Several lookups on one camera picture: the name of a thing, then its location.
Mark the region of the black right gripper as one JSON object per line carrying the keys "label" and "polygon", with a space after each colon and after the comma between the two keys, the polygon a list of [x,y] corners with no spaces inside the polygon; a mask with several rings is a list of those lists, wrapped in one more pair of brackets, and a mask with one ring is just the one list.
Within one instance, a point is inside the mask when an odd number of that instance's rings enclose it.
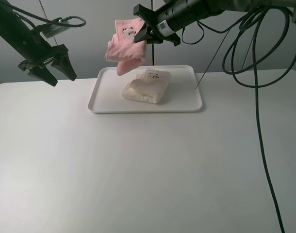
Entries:
{"label": "black right gripper", "polygon": [[133,9],[133,14],[144,21],[144,25],[134,37],[134,42],[146,41],[147,44],[162,44],[169,41],[178,46],[181,43],[180,37],[170,28],[166,16],[162,16],[165,10],[160,13],[138,4]]}

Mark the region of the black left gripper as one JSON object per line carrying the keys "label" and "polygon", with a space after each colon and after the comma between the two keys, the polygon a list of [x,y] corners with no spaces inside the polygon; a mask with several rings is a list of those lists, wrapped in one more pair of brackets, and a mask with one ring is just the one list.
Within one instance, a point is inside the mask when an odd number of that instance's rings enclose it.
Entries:
{"label": "black left gripper", "polygon": [[25,71],[29,70],[28,75],[37,78],[51,86],[56,86],[57,79],[45,68],[35,67],[44,63],[45,60],[54,57],[51,66],[62,72],[71,81],[76,80],[77,75],[71,65],[68,49],[65,45],[51,46],[39,33],[35,30],[18,30],[17,38],[20,38],[22,45],[20,46],[20,54],[25,58],[18,67]]}

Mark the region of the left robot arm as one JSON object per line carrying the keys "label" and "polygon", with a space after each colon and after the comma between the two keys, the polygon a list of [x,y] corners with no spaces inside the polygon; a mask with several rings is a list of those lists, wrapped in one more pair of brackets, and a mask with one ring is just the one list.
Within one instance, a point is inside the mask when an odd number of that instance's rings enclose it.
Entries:
{"label": "left robot arm", "polygon": [[38,78],[51,86],[56,86],[57,79],[50,73],[46,65],[62,72],[74,81],[77,75],[70,63],[68,48],[65,45],[51,46],[40,32],[50,23],[34,26],[30,29],[25,22],[28,19],[17,14],[11,9],[6,0],[0,1],[0,36],[13,47],[23,58],[18,67],[28,70],[28,75]]}

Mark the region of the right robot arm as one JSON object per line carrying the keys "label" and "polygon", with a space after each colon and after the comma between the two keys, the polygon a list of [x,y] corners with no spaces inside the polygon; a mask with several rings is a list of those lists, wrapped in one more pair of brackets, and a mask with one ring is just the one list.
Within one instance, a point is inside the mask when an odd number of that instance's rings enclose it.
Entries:
{"label": "right robot arm", "polygon": [[134,7],[133,14],[144,21],[134,41],[148,44],[169,41],[177,46],[181,39],[176,32],[196,21],[224,11],[248,12],[256,7],[293,8],[292,22],[296,23],[296,0],[166,0],[156,11],[140,4]]}

